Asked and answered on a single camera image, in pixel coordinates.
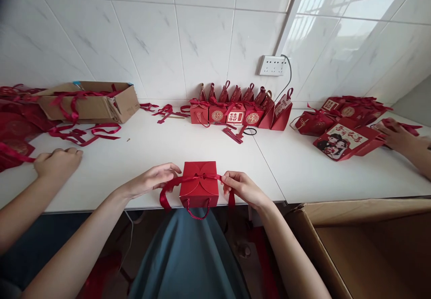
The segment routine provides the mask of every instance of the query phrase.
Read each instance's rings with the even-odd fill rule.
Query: open cardboard box
[[[310,203],[285,218],[333,298],[431,298],[431,200]]]
[[[112,92],[113,85],[117,91],[121,91],[115,97],[87,96],[86,99],[76,101],[76,109],[79,113],[78,123],[125,123],[139,109],[139,102],[132,84],[97,82],[97,81],[75,81],[41,91],[35,95],[40,96],[38,104],[44,110],[46,116],[51,120],[60,119],[66,121],[60,108],[51,105],[56,98],[55,92],[76,92],[80,90],[92,92]],[[70,104],[73,97],[64,97],[62,106],[71,114]]]

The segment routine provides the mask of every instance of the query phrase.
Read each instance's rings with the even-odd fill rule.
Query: blue skirt
[[[206,209],[192,212],[202,217]],[[154,236],[129,298],[250,298],[250,294],[212,212],[195,220],[185,209],[176,209]]]

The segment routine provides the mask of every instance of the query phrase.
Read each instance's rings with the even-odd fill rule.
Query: hand
[[[386,145],[395,151],[406,156],[417,151],[426,151],[431,146],[431,140],[428,137],[419,137],[410,134],[397,121],[389,118],[389,123],[394,127],[395,132],[389,128],[379,129],[386,137]]]
[[[140,176],[126,182],[117,190],[129,199],[137,198],[151,190],[163,188],[166,182],[176,178],[180,168],[173,163],[152,167]]]
[[[76,148],[55,149],[52,153],[41,153],[34,162],[39,178],[66,183],[81,163],[83,151]]]
[[[233,191],[254,209],[272,203],[268,196],[244,172],[226,171],[221,177],[221,181],[225,195]]]

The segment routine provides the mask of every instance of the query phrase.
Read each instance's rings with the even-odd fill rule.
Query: red bag handle
[[[197,217],[197,216],[193,215],[192,212],[190,211],[190,198],[187,198],[187,211],[189,212],[190,216],[192,216],[192,218],[194,218],[196,220],[204,220],[210,212],[210,199],[211,198],[208,198],[208,209],[207,209],[207,213],[205,214],[205,216]]]

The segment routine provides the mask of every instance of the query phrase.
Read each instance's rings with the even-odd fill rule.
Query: white table
[[[239,145],[221,130],[223,126],[204,128],[190,124],[189,119],[167,119],[157,124],[160,116],[139,110],[116,133],[118,140],[98,139],[83,148],[84,157],[75,174],[51,202],[47,212],[92,211],[118,186],[150,167],[174,162],[181,169],[185,161],[216,161],[217,173],[227,170],[246,172],[274,202],[284,202],[280,191],[259,147],[251,136],[245,136]],[[43,134],[31,144],[33,156],[51,152],[55,148],[69,148],[74,144]],[[32,164],[0,173],[0,208],[17,196],[36,178]],[[172,207],[182,207],[179,187],[167,198]],[[227,199],[219,185],[218,205]],[[147,193],[129,202],[127,208],[161,208],[160,190]]]
[[[292,110],[290,121],[303,110]],[[415,122],[395,114],[402,123]],[[431,136],[431,128],[418,130]],[[431,183],[403,156],[378,148],[364,157],[335,162],[312,145],[316,137],[287,127],[254,136],[288,203],[431,195]]]

